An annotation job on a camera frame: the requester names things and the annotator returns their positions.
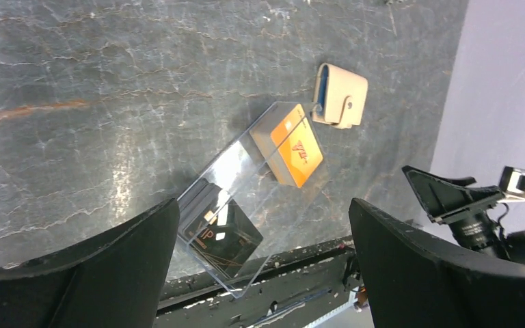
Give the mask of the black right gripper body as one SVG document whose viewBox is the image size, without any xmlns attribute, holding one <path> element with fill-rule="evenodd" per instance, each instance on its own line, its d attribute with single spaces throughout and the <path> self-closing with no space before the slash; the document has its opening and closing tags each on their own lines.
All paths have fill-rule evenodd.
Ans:
<svg viewBox="0 0 525 328">
<path fill-rule="evenodd" d="M 473 177 L 442 178 L 408 165 L 402 172 L 430 221 L 448 226 L 460 246 L 509 259 L 495 233 L 497 224 L 487 214 L 504 199 L 499 187 L 473 187 Z"/>
</svg>

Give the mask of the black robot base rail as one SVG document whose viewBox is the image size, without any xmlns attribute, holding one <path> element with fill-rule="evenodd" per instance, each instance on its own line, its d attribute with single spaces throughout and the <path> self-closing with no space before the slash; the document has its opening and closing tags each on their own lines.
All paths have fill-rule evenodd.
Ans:
<svg viewBox="0 0 525 328">
<path fill-rule="evenodd" d="M 165 283 L 153 327 L 316 327 L 353 307 L 351 236 L 278 254 L 236 298 L 208 273 Z"/>
</svg>

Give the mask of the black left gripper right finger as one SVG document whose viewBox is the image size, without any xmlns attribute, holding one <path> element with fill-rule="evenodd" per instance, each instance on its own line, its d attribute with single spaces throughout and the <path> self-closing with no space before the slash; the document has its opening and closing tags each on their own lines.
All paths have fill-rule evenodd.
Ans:
<svg viewBox="0 0 525 328">
<path fill-rule="evenodd" d="M 525 264 L 452 244 L 358 198 L 349 221 L 376 327 L 525 327 Z"/>
</svg>

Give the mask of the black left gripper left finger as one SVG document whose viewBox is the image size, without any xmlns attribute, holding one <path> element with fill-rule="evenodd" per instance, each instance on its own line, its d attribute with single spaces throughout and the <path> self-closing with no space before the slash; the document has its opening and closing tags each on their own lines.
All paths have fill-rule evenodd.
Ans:
<svg viewBox="0 0 525 328">
<path fill-rule="evenodd" d="M 151 327 L 176 242 L 176 200 L 55 253 L 0 268 L 0 327 Z"/>
</svg>

